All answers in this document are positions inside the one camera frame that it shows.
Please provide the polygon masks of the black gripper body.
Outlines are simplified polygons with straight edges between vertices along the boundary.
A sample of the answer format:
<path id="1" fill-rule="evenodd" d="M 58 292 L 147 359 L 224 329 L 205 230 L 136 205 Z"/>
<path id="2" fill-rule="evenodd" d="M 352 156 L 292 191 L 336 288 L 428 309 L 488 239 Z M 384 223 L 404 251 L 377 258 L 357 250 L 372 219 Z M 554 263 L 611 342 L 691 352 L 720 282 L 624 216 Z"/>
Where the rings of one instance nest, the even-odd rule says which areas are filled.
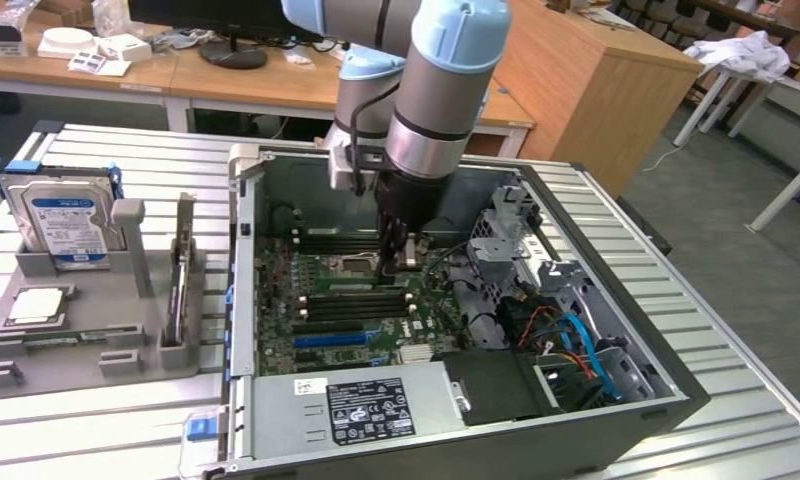
<path id="1" fill-rule="evenodd" d="M 403 224 L 427 224 L 436 218 L 451 176 L 425 179 L 401 171 L 379 174 L 375 199 L 379 213 Z"/>

